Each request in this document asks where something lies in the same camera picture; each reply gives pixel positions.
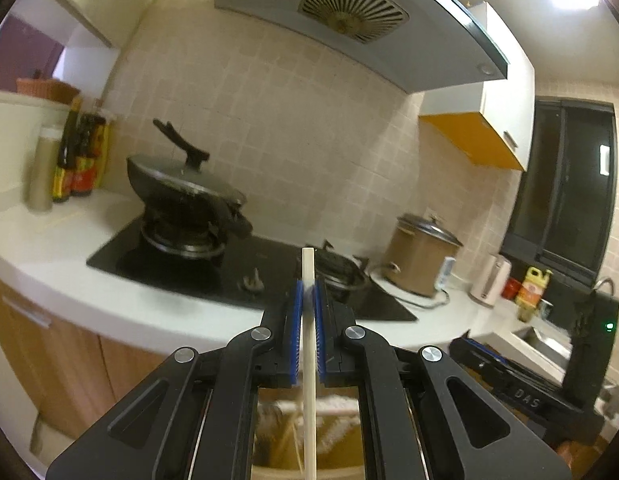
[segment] ceiling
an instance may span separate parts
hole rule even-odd
[[[619,24],[604,2],[563,10],[551,0],[459,1],[490,3],[525,50],[537,79],[619,86]]]

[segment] black glass cooktop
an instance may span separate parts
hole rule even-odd
[[[162,290],[205,300],[262,310],[281,304],[294,290],[300,276],[300,248],[250,236],[228,241],[224,254],[213,260],[188,260],[150,245],[140,232],[137,218],[94,253],[87,265],[116,276]],[[254,294],[243,286],[258,269],[264,284]],[[345,300],[357,319],[414,321],[416,316],[378,285],[350,293]]]

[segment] white label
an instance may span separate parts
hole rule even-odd
[[[451,269],[453,268],[455,262],[456,258],[453,256],[447,256],[443,260],[443,264],[438,271],[438,276],[436,276],[436,281],[433,284],[433,288],[436,290],[443,290],[443,288],[445,288],[445,285],[447,285],[447,279],[451,274]]]

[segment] wooden stick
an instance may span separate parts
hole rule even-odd
[[[303,249],[303,429],[305,434],[305,480],[316,480],[316,319],[314,318],[314,249]]]

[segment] window frame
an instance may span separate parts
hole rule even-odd
[[[616,189],[618,181],[618,135],[616,130],[616,113],[614,105],[611,103],[570,99],[570,98],[557,98],[538,96],[535,101],[534,110],[538,105],[548,105],[555,107],[560,111],[560,139],[557,154],[557,167],[554,174],[554,182],[552,183],[552,192],[549,202],[549,213],[545,226],[543,229],[541,241],[539,243],[530,242],[521,236],[515,235],[510,232],[512,228],[512,219],[515,218],[517,213],[517,204],[519,203],[520,195],[524,189],[525,178],[521,179],[518,191],[516,193],[516,202],[512,210],[509,224],[507,226],[507,232],[503,243],[501,245],[501,252],[508,256],[513,256],[516,259],[523,261],[526,264],[542,264],[551,270],[560,272],[570,278],[573,278],[585,285],[592,286],[601,270],[605,254],[607,252],[607,245],[609,243],[609,236],[611,235],[611,226],[613,222],[614,209],[616,206]],[[549,231],[556,214],[557,202],[559,198],[561,181],[563,179],[563,170],[565,163],[565,136],[566,133],[566,115],[567,108],[585,108],[589,110],[596,110],[600,112],[606,112],[611,114],[611,142],[609,146],[609,174],[612,178],[608,183],[608,195],[611,194],[611,200],[608,200],[608,206],[606,211],[606,225],[599,235],[598,246],[600,249],[596,254],[594,261],[595,269],[589,269],[576,262],[572,262],[559,254],[546,250],[547,238]]]

